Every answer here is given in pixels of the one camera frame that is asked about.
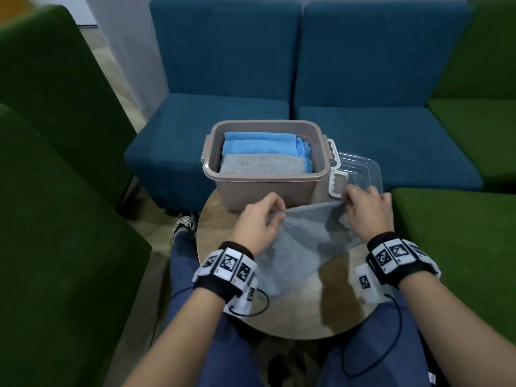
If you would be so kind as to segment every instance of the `forearm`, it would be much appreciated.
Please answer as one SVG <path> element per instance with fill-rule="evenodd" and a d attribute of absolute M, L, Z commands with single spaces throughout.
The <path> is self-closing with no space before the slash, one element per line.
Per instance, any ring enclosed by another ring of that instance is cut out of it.
<path fill-rule="evenodd" d="M 225 302 L 197 288 L 138 364 L 124 387 L 195 385 Z"/>
<path fill-rule="evenodd" d="M 436 277 L 424 271 L 411 274 L 399 288 L 453 387 L 516 385 L 516 347 Z"/>

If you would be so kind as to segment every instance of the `round wooden table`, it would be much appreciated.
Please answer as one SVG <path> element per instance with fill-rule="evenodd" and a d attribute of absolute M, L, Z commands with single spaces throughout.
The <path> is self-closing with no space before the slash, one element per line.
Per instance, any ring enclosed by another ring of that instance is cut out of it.
<path fill-rule="evenodd" d="M 197 253 L 206 256 L 228 240 L 240 212 L 229 212 L 215 190 L 201 213 L 197 229 Z M 365 263 L 367 247 L 359 245 L 334 257 L 285 296 L 271 299 L 261 315 L 244 322 L 264 333 L 289 339 L 319 339 L 334 336 L 358 325 L 376 306 L 366 304 L 354 270 Z M 257 292 L 252 313 L 267 305 Z"/>

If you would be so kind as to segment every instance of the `green sofa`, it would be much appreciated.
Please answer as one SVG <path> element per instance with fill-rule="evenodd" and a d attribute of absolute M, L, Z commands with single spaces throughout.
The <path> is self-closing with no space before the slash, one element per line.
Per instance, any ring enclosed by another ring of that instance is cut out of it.
<path fill-rule="evenodd" d="M 441 268 L 442 282 L 516 344 L 516 195 L 395 189 L 396 231 Z"/>
<path fill-rule="evenodd" d="M 0 103 L 119 205 L 132 177 L 123 154 L 136 132 L 65 7 L 0 30 Z"/>
<path fill-rule="evenodd" d="M 516 192 L 516 0 L 469 0 L 474 16 L 428 107 L 478 169 Z"/>
<path fill-rule="evenodd" d="M 150 245 L 0 106 L 0 380 L 101 386 Z"/>

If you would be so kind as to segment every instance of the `blue chair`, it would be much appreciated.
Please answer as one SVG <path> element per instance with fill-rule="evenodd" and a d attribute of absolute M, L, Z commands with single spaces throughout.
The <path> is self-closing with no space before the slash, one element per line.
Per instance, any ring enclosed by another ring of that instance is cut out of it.
<path fill-rule="evenodd" d="M 370 157 L 384 189 L 478 190 L 474 166 L 424 107 L 471 11 L 460 1 L 313 2 L 297 69 L 297 119 Z"/>
<path fill-rule="evenodd" d="M 154 202 L 200 212 L 215 189 L 200 162 L 224 120 L 289 119 L 301 5 L 152 0 L 170 95 L 126 151 Z"/>

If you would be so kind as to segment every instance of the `shoe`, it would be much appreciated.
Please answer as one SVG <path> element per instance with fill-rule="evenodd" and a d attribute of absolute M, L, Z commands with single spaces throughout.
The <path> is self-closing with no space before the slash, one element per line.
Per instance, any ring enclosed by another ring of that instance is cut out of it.
<path fill-rule="evenodd" d="M 190 234 L 195 235 L 197 232 L 197 223 L 199 222 L 199 214 L 197 212 L 190 212 L 189 210 L 184 210 L 179 213 L 179 217 L 177 217 L 177 221 L 174 225 L 173 235 L 181 229 L 186 228 Z"/>

